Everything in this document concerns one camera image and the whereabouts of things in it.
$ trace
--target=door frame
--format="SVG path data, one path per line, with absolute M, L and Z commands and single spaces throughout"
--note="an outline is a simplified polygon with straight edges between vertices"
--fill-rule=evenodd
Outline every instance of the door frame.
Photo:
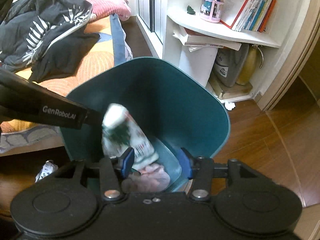
M 273 109 L 297 78 L 320 37 L 319 27 L 320 0 L 310 0 L 301 30 L 287 59 L 267 91 L 255 99 L 261 110 Z

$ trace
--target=patterned bedsheet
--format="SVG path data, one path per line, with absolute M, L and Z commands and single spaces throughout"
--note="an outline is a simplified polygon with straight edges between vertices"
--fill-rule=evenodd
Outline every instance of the patterned bedsheet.
M 132 59 L 132 53 L 125 42 L 118 15 L 113 14 L 87 25 L 87 33 L 99 33 L 100 39 L 82 59 L 74 76 L 63 79 L 51 79 L 39 85 L 60 95 L 66 96 L 73 88 L 88 79 Z M 31 75 L 31 69 L 17 72 L 26 79 Z M 11 120 L 1 123 L 0 154 L 15 147 L 31 145 L 41 139 L 58 135 L 58 128 L 49 125 L 39 125 L 21 120 Z

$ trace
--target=red book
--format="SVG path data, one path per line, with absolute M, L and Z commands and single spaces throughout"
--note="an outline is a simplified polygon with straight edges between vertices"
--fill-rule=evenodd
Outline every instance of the red book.
M 268 20 L 269 20 L 269 18 L 271 16 L 271 13 L 272 13 L 273 9 L 275 8 L 276 2 L 277 2 L 277 0 L 272 0 L 271 1 L 271 4 L 270 4 L 270 6 L 268 8 L 268 11 L 267 11 L 267 13 L 266 13 L 266 15 L 265 15 L 265 17 L 264 17 L 259 29 L 258 29 L 258 32 L 262 33 L 265 30 L 266 25 L 268 23 Z

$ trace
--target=pen holder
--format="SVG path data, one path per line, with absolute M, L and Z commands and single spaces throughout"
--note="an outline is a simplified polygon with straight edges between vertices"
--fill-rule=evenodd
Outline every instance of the pen holder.
M 212 23 L 220 22 L 224 2 L 202 0 L 200 18 Z

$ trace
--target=pink blanket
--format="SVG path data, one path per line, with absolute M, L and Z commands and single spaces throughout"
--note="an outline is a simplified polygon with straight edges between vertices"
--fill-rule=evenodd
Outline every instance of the pink blanket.
M 93 5 L 90 22 L 116 13 L 119 19 L 126 21 L 130 18 L 131 10 L 127 0 L 87 0 Z

